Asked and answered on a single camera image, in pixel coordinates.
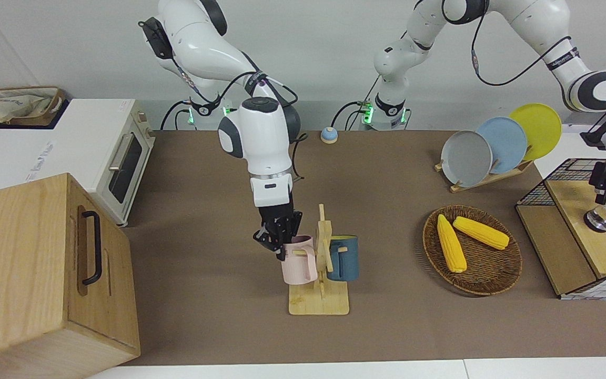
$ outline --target pink mug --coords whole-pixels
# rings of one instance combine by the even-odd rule
[[[317,280],[317,262],[312,237],[297,235],[291,243],[284,244],[285,258],[282,262],[284,283],[301,285]]]

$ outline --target black handle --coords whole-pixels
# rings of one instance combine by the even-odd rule
[[[102,235],[99,229],[99,214],[95,211],[85,211],[81,213],[81,216],[93,217],[95,222],[95,273],[90,278],[82,280],[84,285],[91,285],[102,276]]]

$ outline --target wire basket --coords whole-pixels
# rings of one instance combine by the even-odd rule
[[[455,230],[467,259],[467,270],[464,273],[452,273],[446,264],[436,231],[439,214],[444,214],[451,223],[455,217],[463,216],[502,231],[509,236],[507,249],[495,249]],[[437,209],[425,222],[422,242],[425,254],[436,272],[464,292],[483,296],[496,295],[512,288],[522,273],[522,257],[518,243],[502,223],[481,209],[465,205],[449,205]]]

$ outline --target brown tabletop mat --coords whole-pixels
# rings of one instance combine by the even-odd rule
[[[142,356],[132,365],[361,362],[606,356],[606,302],[556,299],[514,210],[540,181],[525,174],[448,192],[433,171],[451,132],[349,132],[301,142],[294,185],[301,234],[317,204],[335,234],[359,236],[361,276],[348,316],[289,316],[279,261],[260,226],[246,162],[216,132],[162,132],[124,231],[130,237]],[[520,245],[512,290],[471,298],[437,278],[422,248],[426,216],[467,204]]]

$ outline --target yellow corn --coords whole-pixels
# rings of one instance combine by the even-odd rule
[[[448,269],[453,273],[462,273],[467,269],[467,260],[462,252],[462,245],[457,239],[455,230],[443,214],[438,215],[436,222],[436,231],[438,231],[438,240],[441,243],[441,250],[446,259]]]
[[[509,236],[488,225],[481,224],[478,221],[470,220],[466,217],[457,216],[452,225],[462,233],[468,235],[474,240],[479,240],[488,246],[498,250],[504,250],[509,244]]]

